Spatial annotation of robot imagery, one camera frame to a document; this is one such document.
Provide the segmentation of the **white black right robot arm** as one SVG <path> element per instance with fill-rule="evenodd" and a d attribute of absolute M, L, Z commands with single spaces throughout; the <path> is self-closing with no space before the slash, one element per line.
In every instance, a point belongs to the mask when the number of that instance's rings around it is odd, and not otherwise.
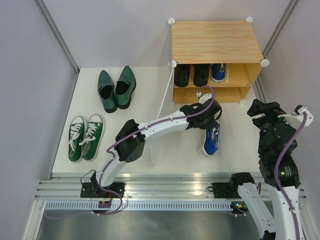
<path fill-rule="evenodd" d="M 303 228 L 299 209 L 300 178 L 291 156 L 296 141 L 314 116 L 303 105 L 292 114 L 283 111 L 277 102 L 253 100 L 247 114 L 259 129 L 259 170 L 267 186 L 273 207 L 270 213 L 250 173 L 232 174 L 228 192 L 241 197 L 262 240 L 302 240 Z"/>

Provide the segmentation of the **right green canvas sneaker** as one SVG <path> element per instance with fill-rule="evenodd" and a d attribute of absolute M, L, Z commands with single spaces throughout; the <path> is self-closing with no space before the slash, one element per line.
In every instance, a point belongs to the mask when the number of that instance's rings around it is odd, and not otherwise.
<path fill-rule="evenodd" d="M 85 161 L 93 161 L 97 154 L 105 130 L 103 118 L 99 114 L 94 114 L 88 121 L 81 146 L 81 156 Z"/>

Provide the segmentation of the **right green leather shoe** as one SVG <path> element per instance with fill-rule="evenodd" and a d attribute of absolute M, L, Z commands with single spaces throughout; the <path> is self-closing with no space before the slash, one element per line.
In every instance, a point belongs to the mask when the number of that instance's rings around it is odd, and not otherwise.
<path fill-rule="evenodd" d="M 132 94 L 136 88 L 136 78 L 132 69 L 127 65 L 122 70 L 115 88 L 117 107 L 125 110 L 131 104 Z"/>

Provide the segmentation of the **left green leather shoe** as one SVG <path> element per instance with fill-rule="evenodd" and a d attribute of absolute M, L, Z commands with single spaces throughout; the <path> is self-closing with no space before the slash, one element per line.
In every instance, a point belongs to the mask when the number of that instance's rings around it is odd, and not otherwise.
<path fill-rule="evenodd" d="M 110 75 L 102 70 L 98 77 L 97 92 L 104 110 L 109 114 L 117 110 L 114 88 Z"/>

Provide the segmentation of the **black leather shoe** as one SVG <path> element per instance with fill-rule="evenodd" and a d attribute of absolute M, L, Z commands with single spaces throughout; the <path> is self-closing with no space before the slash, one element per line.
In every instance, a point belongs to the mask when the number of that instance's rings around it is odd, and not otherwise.
<path fill-rule="evenodd" d="M 194 64 L 193 84 L 196 87 L 207 85 L 209 78 L 210 64 Z"/>
<path fill-rule="evenodd" d="M 189 84 L 190 64 L 177 64 L 174 71 L 174 84 L 179 88 L 184 88 Z"/>

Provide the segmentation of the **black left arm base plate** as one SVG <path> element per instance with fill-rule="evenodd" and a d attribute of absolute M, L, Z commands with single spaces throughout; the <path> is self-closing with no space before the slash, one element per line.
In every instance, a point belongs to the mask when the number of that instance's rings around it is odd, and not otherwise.
<path fill-rule="evenodd" d="M 91 182 L 84 182 L 81 187 L 80 198 L 119 199 L 119 196 L 123 198 L 125 192 L 125 183 L 114 182 L 105 189 L 108 191 L 102 190 L 99 186 L 97 186 L 97 190 L 94 190 Z"/>

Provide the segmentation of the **left green canvas sneaker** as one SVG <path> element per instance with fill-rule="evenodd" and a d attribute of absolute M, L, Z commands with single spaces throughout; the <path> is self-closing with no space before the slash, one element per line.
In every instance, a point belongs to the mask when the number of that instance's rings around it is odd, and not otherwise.
<path fill-rule="evenodd" d="M 86 122 L 82 116 L 76 116 L 69 125 L 68 130 L 68 159 L 77 163 L 82 159 L 80 142 L 84 139 Z"/>

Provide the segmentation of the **green canvas sneaker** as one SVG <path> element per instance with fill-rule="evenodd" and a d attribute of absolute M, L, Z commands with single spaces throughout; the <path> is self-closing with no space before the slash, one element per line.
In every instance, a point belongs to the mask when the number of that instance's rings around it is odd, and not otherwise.
<path fill-rule="evenodd" d="M 81 146 L 81 156 L 85 161 L 93 161 L 97 154 L 105 130 L 103 118 L 99 114 L 94 114 L 88 121 Z"/>
<path fill-rule="evenodd" d="M 76 116 L 69 125 L 68 130 L 68 159 L 77 163 L 82 159 L 80 142 L 84 139 L 86 122 L 82 116 Z"/>

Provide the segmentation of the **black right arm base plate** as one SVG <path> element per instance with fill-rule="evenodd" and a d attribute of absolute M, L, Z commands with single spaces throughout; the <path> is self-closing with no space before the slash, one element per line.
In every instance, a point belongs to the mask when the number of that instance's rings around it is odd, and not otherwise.
<path fill-rule="evenodd" d="M 234 197 L 232 188 L 228 182 L 213 182 L 211 191 L 215 199 L 229 199 Z"/>

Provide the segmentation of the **wooden shoe cabinet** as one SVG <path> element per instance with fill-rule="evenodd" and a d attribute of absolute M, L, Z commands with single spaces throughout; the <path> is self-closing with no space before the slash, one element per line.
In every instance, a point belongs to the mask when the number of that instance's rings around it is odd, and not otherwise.
<path fill-rule="evenodd" d="M 243 103 L 262 68 L 270 62 L 263 57 L 253 18 L 235 21 L 175 21 L 171 26 L 171 67 L 189 65 L 189 82 L 185 87 L 172 85 L 172 100 L 176 104 L 194 103 L 197 86 L 193 83 L 195 67 L 204 64 L 225 64 L 222 80 L 213 79 L 208 70 L 207 83 L 214 89 L 220 103 Z"/>

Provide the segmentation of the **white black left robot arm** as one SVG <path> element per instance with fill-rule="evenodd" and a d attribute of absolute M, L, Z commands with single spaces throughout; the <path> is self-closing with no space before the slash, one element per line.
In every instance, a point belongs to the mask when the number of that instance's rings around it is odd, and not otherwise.
<path fill-rule="evenodd" d="M 128 120 L 116 136 L 115 143 L 106 150 L 111 155 L 110 160 L 90 178 L 90 189 L 99 198 L 107 196 L 116 175 L 126 164 L 142 156 L 146 142 L 188 129 L 212 129 L 216 126 L 216 114 L 222 114 L 222 107 L 210 98 L 204 103 L 184 105 L 154 121 L 137 123 L 134 119 Z"/>

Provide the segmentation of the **blue canvas sneaker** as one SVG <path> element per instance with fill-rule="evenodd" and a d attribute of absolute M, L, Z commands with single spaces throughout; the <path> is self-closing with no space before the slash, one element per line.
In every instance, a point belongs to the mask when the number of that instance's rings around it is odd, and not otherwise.
<path fill-rule="evenodd" d="M 226 63 L 213 63 L 211 65 L 211 79 L 215 83 L 222 83 L 227 77 L 228 68 Z"/>
<path fill-rule="evenodd" d="M 206 129 L 204 131 L 204 139 L 201 145 L 201 151 L 206 157 L 211 157 L 218 151 L 219 133 L 219 121 L 215 122 L 214 128 Z"/>

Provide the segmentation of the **green leather shoe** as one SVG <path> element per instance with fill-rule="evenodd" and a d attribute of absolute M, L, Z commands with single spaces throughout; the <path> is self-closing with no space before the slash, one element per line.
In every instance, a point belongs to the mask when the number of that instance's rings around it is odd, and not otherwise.
<path fill-rule="evenodd" d="M 122 70 L 115 88 L 117 107 L 125 110 L 131 104 L 132 94 L 136 88 L 136 78 L 132 69 L 127 65 Z"/>
<path fill-rule="evenodd" d="M 97 92 L 104 110 L 109 114 L 117 110 L 114 88 L 110 75 L 102 70 L 98 77 Z"/>

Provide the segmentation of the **aluminium mounting rail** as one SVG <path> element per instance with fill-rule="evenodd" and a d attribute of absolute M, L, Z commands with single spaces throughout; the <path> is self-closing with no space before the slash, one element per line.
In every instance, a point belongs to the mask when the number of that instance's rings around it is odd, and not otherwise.
<path fill-rule="evenodd" d="M 50 179 L 38 184 L 36 200 L 79 200 L 81 182 L 89 182 L 89 177 L 82 178 L 82 173 L 54 174 Z M 126 200 L 212 200 L 214 195 L 207 187 L 212 183 L 226 183 L 230 173 L 188 173 L 188 174 L 139 174 L 120 173 L 115 182 L 125 183 Z"/>

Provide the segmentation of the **white cabinet door panel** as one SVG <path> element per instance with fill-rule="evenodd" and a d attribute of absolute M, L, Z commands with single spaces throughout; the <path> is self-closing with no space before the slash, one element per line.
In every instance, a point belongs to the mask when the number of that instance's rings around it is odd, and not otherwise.
<path fill-rule="evenodd" d="M 173 102 L 174 73 L 175 73 L 175 70 L 174 68 L 172 68 L 170 71 L 170 76 L 167 81 L 164 94 L 163 94 L 160 109 L 157 115 L 158 118 L 163 118 L 172 112 L 172 107 L 174 105 L 174 102 Z M 157 164 L 158 157 L 160 155 L 160 151 L 163 145 L 163 140 L 164 140 L 163 136 L 158 136 L 152 139 L 148 144 L 149 150 L 150 150 L 150 159 L 152 162 L 153 169 Z"/>

